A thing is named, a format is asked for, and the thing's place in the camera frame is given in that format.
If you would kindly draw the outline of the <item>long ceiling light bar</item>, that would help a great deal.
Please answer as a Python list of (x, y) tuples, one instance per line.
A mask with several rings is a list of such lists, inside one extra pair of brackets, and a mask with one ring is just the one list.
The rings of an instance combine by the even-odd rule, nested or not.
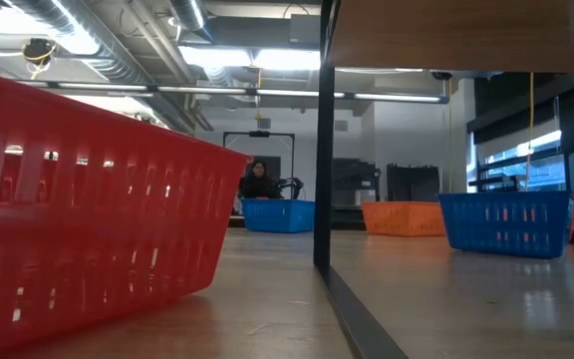
[[(308, 90), (280, 90), (267, 88), (217, 88), (198, 86), (160, 86), (160, 85), (124, 85), (109, 83), (80, 83), (17, 80), (17, 83), (40, 89), (77, 90), (97, 92), (121, 92), (129, 94), (192, 94), (192, 95), (218, 95), (218, 96), (251, 96), (251, 97), (290, 97), (290, 98), (318, 98), (317, 91)], [(412, 95), (397, 93), (355, 93), (334, 92), (336, 100), (342, 101), (373, 101), (395, 103), (419, 103), (445, 105), (449, 97), (433, 95)]]

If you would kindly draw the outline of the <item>black aluminium table frame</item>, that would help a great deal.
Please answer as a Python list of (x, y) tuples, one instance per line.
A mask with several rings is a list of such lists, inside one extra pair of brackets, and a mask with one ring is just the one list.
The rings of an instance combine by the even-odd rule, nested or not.
[[(230, 228), (245, 228), (244, 218), (239, 215), (233, 215), (229, 219), (228, 226)], [(365, 230), (366, 225), (363, 221), (341, 220), (341, 221), (333, 221), (331, 228), (334, 230)]]

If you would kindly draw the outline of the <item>round black ceiling device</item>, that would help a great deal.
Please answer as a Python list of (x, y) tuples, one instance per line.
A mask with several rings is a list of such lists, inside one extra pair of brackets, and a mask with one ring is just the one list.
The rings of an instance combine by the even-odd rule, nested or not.
[(58, 44), (43, 38), (32, 38), (22, 48), (23, 58), (36, 66), (46, 66), (52, 60), (52, 55), (57, 50)]

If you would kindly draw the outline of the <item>blue plastic basket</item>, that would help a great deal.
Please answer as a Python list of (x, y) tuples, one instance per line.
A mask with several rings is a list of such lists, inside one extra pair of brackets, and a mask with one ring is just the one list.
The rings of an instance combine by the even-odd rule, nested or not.
[(551, 259), (569, 243), (568, 190), (448, 193), (438, 203), (453, 249)]
[(245, 227), (251, 231), (298, 233), (313, 230), (315, 202), (301, 199), (242, 201)]

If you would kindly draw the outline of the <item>bright ceiling light panel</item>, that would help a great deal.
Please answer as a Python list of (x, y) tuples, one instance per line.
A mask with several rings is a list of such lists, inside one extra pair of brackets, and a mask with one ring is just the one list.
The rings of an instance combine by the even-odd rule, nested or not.
[(179, 47), (185, 62), (202, 68), (256, 67), (275, 71), (317, 71), (318, 51), (262, 49), (257, 53), (244, 49)]

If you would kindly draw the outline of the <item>small silver ventilation duct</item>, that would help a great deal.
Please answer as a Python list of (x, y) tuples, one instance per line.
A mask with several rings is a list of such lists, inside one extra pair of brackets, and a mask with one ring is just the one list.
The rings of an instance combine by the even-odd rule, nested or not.
[(167, 0), (170, 10), (183, 30), (197, 31), (207, 22), (207, 13), (202, 0)]

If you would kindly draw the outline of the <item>window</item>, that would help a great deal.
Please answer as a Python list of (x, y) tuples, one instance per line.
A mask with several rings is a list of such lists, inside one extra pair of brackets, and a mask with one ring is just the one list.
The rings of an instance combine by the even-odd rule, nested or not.
[(562, 153), (562, 131), (555, 130), (503, 150), (478, 152), (476, 173), (468, 184), (479, 192), (570, 189), (570, 171)]

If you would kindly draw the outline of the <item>black equipment rack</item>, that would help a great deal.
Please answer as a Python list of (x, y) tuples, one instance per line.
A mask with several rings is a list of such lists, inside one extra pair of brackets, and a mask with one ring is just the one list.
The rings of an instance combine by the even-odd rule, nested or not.
[(362, 203), (381, 200), (381, 174), (381, 170), (373, 162), (333, 159), (333, 229), (366, 229)]

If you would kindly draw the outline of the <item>black slatted crate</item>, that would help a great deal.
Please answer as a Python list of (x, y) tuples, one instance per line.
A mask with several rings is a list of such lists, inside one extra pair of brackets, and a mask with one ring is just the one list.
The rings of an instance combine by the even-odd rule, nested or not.
[(438, 202), (438, 167), (387, 165), (387, 200)]

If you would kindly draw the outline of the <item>large silver ventilation duct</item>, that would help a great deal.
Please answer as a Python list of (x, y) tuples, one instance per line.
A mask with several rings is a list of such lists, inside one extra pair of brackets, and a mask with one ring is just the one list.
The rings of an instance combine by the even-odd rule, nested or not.
[(49, 35), (69, 53), (111, 83), (152, 84), (109, 27), (85, 0), (4, 0), (23, 15), (46, 26)]

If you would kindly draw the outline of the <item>grey rectangular ceiling duct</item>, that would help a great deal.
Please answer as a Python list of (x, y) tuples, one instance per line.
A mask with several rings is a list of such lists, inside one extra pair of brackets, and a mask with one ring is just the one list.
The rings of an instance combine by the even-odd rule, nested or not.
[(318, 50), (320, 17), (294, 14), (290, 18), (214, 17), (205, 29), (221, 47)]

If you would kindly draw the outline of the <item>person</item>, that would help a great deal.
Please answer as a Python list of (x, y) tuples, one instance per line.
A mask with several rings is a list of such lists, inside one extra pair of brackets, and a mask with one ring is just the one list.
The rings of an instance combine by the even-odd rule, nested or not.
[(241, 198), (270, 198), (282, 197), (276, 182), (269, 176), (263, 161), (254, 161), (250, 171), (244, 175), (238, 184), (238, 195)]

